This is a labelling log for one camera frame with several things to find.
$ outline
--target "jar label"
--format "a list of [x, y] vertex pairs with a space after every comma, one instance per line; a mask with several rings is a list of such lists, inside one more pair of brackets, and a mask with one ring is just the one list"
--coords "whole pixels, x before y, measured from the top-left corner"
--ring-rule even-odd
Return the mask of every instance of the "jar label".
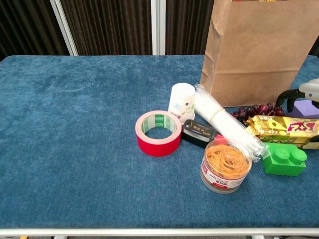
[[221, 177], [218, 177], [216, 174], [214, 174], [212, 171], [210, 171], [205, 163], [205, 160], [203, 158], [203, 162], [201, 163], [201, 170], [203, 172], [204, 177], [214, 186], [220, 187], [220, 188], [236, 188], [238, 187], [245, 179], [245, 177], [236, 179], [236, 180], [229, 180], [224, 179]]

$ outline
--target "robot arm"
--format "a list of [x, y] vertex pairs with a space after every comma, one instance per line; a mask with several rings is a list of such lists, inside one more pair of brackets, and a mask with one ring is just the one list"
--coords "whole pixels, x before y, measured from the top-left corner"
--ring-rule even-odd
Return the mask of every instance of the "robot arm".
[[292, 112], [294, 104], [298, 98], [307, 98], [312, 100], [312, 104], [319, 109], [319, 78], [303, 83], [298, 89], [292, 89], [282, 92], [276, 101], [276, 106], [281, 106], [287, 99], [287, 110]]

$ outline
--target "rubber bands in jar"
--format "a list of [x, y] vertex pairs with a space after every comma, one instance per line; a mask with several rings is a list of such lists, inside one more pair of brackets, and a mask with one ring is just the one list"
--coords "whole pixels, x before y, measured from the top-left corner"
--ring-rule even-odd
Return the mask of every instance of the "rubber bands in jar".
[[211, 191], [229, 194], [239, 188], [251, 166], [250, 153], [242, 145], [218, 138], [205, 149], [200, 177]]

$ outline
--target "purple object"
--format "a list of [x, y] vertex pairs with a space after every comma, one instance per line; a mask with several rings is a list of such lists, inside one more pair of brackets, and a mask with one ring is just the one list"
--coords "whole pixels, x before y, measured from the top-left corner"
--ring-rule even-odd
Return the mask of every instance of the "purple object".
[[310, 100], [296, 101], [294, 110], [291, 113], [285, 112], [285, 116], [303, 119], [319, 119], [319, 109], [314, 107]]

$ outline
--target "bunch of grapes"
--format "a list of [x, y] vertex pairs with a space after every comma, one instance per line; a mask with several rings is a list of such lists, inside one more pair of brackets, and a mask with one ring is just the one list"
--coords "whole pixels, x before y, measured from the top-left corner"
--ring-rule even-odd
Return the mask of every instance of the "bunch of grapes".
[[231, 114], [240, 122], [249, 120], [253, 116], [262, 115], [262, 116], [285, 116], [283, 107], [275, 107], [275, 104], [268, 103], [266, 105], [253, 105], [251, 107], [240, 107], [238, 111], [235, 111]]

